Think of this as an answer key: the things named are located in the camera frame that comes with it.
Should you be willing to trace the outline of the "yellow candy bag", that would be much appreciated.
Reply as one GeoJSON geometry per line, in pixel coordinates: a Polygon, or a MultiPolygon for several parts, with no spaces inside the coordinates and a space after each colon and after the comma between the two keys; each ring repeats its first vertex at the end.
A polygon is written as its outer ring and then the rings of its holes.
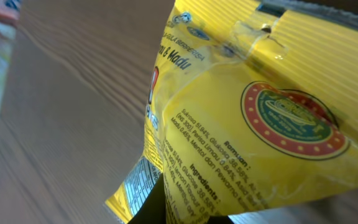
{"type": "Polygon", "coordinates": [[[206,223],[358,189],[358,6],[176,1],[144,150],[106,206],[206,223]]]}

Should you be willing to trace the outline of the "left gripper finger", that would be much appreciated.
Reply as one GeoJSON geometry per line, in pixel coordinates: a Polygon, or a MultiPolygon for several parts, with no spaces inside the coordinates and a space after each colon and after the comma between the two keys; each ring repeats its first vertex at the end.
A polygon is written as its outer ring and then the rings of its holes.
{"type": "Polygon", "coordinates": [[[177,198],[172,195],[165,178],[165,174],[160,174],[151,193],[128,224],[194,223],[193,220],[186,220],[190,215],[178,208],[177,198]]]}

